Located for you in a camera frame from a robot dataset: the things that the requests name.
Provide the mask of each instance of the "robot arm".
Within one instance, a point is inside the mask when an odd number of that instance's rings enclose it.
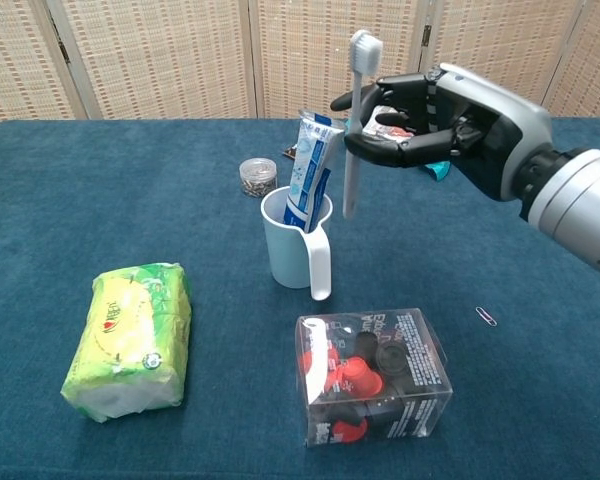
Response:
[[[445,63],[365,87],[363,124],[376,105],[397,110],[376,117],[379,123],[415,136],[396,143],[349,134],[352,153],[390,167],[450,159],[488,197],[521,200],[525,221],[600,270],[600,150],[554,150],[544,108]],[[351,94],[331,104],[334,111],[350,106]]]

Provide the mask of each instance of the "white toothbrush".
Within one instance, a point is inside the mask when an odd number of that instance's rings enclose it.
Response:
[[[382,42],[366,30],[358,30],[351,37],[349,62],[353,71],[353,98],[351,99],[351,117],[349,118],[349,133],[360,133],[360,91],[362,76],[375,75],[380,66]],[[344,200],[342,215],[352,218],[358,193],[358,170],[360,159],[347,150],[347,163],[344,171]]]

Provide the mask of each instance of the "blue toothpaste tube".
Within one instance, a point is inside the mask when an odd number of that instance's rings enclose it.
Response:
[[[318,223],[324,190],[331,173],[337,144],[345,125],[339,120],[300,111],[300,131],[293,164],[284,223],[305,232]]]

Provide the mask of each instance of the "green wrapper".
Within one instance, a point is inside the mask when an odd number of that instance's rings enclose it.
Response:
[[[191,306],[178,264],[154,263],[99,275],[60,393],[97,422],[180,405]]]

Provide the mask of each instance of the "table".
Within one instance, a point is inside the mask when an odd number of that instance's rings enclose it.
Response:
[[[600,275],[456,170],[363,165],[329,181],[333,294],[271,278],[238,165],[282,157],[295,120],[0,124],[0,479],[600,478]],[[559,149],[600,119],[556,119]],[[59,390],[100,272],[180,262],[193,289],[186,399],[105,424]],[[498,326],[475,312],[482,306]],[[303,446],[298,316],[420,307],[454,396],[426,439]]]

